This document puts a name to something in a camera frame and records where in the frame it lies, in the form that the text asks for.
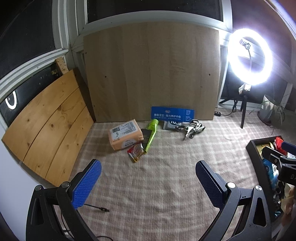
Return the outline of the person's hand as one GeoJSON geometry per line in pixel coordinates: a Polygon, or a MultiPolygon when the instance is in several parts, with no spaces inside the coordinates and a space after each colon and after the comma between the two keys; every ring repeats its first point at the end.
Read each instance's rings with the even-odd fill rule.
{"type": "Polygon", "coordinates": [[[295,186],[285,184],[285,195],[281,201],[281,209],[283,210],[281,225],[283,228],[288,228],[295,219],[295,186]]]}

